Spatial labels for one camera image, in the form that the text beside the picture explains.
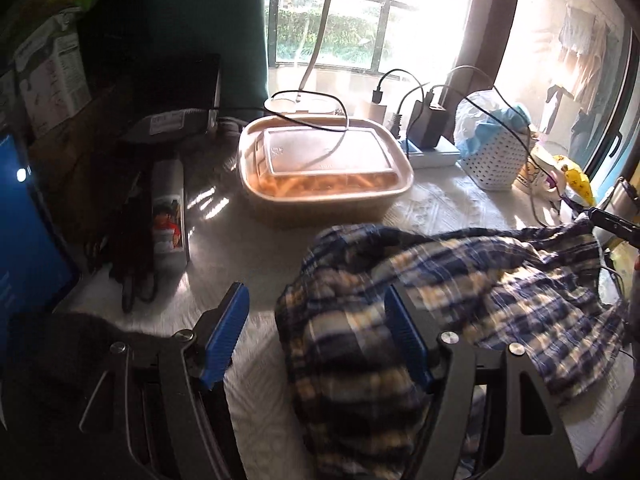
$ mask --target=window handle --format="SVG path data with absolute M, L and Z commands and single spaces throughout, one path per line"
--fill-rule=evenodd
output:
M 609 153 L 610 157 L 613 157 L 616 154 L 618 148 L 620 147 L 620 144 L 622 144 L 622 134 L 620 132 L 616 133 L 616 138 L 614 139 L 613 142 L 615 143 L 616 146 Z

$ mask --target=green bush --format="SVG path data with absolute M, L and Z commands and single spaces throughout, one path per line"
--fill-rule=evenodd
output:
M 267 21 L 268 9 L 265 9 L 265 23 Z M 276 47 L 278 61 L 293 61 L 301 43 L 300 61 L 307 61 L 316 44 L 319 24 L 320 12 L 317 10 L 309 9 L 305 12 L 295 12 L 289 9 L 279 9 Z M 377 20 L 329 15 L 322 41 L 322 53 L 329 53 L 353 66 L 369 68 L 377 30 Z M 386 45 L 383 54 L 390 54 L 390 49 Z

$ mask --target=blue screen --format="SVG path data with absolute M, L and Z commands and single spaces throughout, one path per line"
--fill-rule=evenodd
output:
M 9 318 L 16 312 L 43 311 L 77 278 L 31 199 L 30 178 L 13 138 L 0 140 L 0 363 Z

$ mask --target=green curtain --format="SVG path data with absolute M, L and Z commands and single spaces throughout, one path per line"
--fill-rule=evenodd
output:
M 220 54 L 221 106 L 262 106 L 267 98 L 264 0 L 144 0 L 144 6 L 152 57 Z

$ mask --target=plastic bag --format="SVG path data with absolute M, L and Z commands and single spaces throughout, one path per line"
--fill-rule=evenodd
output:
M 518 112 L 509 108 L 495 90 L 482 90 L 473 92 L 468 98 L 478 106 L 491 112 L 512 130 L 519 132 L 527 128 L 531 123 L 531 117 L 527 109 L 516 104 Z M 460 157 L 466 158 L 477 153 L 486 143 L 494 138 L 502 130 L 502 126 L 494 119 L 478 110 L 468 101 L 462 100 L 456 109 L 456 126 L 453 131 L 453 140 L 460 151 Z

